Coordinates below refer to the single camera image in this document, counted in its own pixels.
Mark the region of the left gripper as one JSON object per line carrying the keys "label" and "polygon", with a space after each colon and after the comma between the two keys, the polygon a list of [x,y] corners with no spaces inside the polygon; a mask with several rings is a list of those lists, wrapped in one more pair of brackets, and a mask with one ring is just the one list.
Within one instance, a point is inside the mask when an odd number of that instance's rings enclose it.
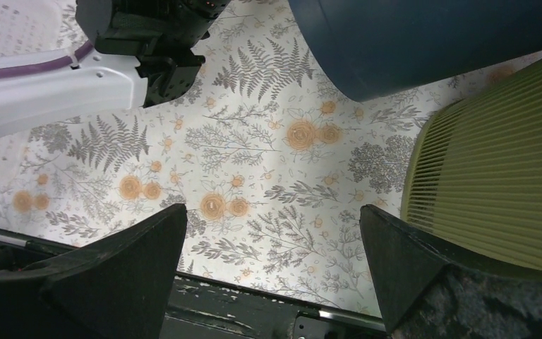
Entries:
{"label": "left gripper", "polygon": [[102,54],[170,55],[194,47],[230,1],[77,0],[76,22]]}

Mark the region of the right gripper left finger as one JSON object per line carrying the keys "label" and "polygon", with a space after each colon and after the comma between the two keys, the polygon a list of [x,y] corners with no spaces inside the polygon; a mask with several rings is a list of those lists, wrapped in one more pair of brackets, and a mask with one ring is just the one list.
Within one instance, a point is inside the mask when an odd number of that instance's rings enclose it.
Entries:
{"label": "right gripper left finger", "polygon": [[158,338],[187,222],[176,203],[80,248],[0,230],[0,338]]}

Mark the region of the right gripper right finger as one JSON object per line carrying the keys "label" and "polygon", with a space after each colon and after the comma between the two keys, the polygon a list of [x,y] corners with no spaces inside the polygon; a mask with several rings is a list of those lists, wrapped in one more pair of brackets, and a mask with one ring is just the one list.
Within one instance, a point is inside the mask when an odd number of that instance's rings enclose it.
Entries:
{"label": "right gripper right finger", "polygon": [[542,270],[470,251],[373,205],[360,213],[391,338],[542,338]]}

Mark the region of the green mesh waste bin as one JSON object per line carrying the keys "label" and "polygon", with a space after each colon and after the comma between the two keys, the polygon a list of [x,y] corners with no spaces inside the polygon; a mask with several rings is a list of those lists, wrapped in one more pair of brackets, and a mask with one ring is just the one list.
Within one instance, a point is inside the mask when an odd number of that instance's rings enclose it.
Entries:
{"label": "green mesh waste bin", "polygon": [[429,119],[411,154],[401,217],[542,270],[542,59]]}

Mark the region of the dark blue round bin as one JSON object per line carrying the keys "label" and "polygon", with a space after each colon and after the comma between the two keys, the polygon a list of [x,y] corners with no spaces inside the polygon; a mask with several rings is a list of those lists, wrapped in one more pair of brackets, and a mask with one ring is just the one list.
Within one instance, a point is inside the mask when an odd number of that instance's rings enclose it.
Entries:
{"label": "dark blue round bin", "polygon": [[542,0],[291,1],[332,84],[365,102],[542,50]]}

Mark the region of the white perforated basket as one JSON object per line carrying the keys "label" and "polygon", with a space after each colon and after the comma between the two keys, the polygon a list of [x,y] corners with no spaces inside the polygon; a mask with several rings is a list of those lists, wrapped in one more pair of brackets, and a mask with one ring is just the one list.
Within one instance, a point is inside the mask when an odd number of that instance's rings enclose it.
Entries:
{"label": "white perforated basket", "polygon": [[[9,56],[79,48],[86,36],[75,13],[74,1],[0,1],[0,63]],[[0,137],[0,184],[15,177],[29,136],[25,128]]]}

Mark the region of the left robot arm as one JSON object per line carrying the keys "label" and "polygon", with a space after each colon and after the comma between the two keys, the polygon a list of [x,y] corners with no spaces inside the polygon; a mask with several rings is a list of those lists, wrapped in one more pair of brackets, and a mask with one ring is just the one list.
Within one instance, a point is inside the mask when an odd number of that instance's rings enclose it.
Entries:
{"label": "left robot arm", "polygon": [[77,49],[0,58],[0,138],[109,109],[151,107],[185,95],[205,63],[227,1],[78,1],[87,36]]}

